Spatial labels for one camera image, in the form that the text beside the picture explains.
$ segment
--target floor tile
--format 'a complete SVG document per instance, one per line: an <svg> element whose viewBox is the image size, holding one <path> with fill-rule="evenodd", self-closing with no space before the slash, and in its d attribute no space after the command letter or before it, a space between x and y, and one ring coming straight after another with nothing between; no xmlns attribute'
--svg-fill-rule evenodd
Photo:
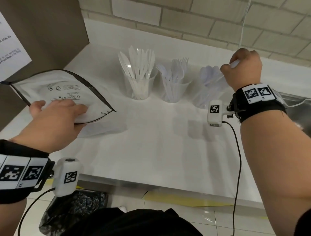
<svg viewBox="0 0 311 236"><path fill-rule="evenodd" d="M189 222L216 225L215 224L215 213L213 210L200 209L200 208L194 208L194 207L188 207L188 206L180 206L180 205L167 204L167 203L160 203L160 202L154 202L154 201L145 201L144 208L163 210L163 211L173 208L181 218Z"/></svg>
<svg viewBox="0 0 311 236"><path fill-rule="evenodd" d="M221 227L232 228L232 214L222 213L215 211L216 225ZM249 217L235 215L234 217L235 228L243 229L261 233L274 234L274 231L267 219L262 219L259 217Z"/></svg>
<svg viewBox="0 0 311 236"><path fill-rule="evenodd" d="M203 236L217 236L217 229L214 225L191 223Z"/></svg>
<svg viewBox="0 0 311 236"><path fill-rule="evenodd" d="M26 209L30 206L31 203L33 203L33 201L33 199L27 199ZM49 204L49 201L38 200L30 208L21 227L22 236L43 236L43 234L39 231L39 224L43 213Z"/></svg>
<svg viewBox="0 0 311 236"><path fill-rule="evenodd" d="M39 192L33 192L31 193L28 198L31 198L31 199L36 199L37 197L39 197L42 193L44 193L45 191L49 190L52 188L52 184L51 183L46 183L42 190L39 191ZM40 200L46 200L46 201L52 201L53 197L54 197L54 193L53 192L48 192L46 194L44 194Z"/></svg>
<svg viewBox="0 0 311 236"><path fill-rule="evenodd" d="M218 236L229 236L233 234L233 229L217 226ZM273 236L273 234L265 234L254 231L246 231L241 229L235 230L235 236Z"/></svg>
<svg viewBox="0 0 311 236"><path fill-rule="evenodd" d="M109 195L107 207L119 207L124 206L126 210L132 211L136 209L144 208L145 200L141 198L120 196L120 195Z"/></svg>

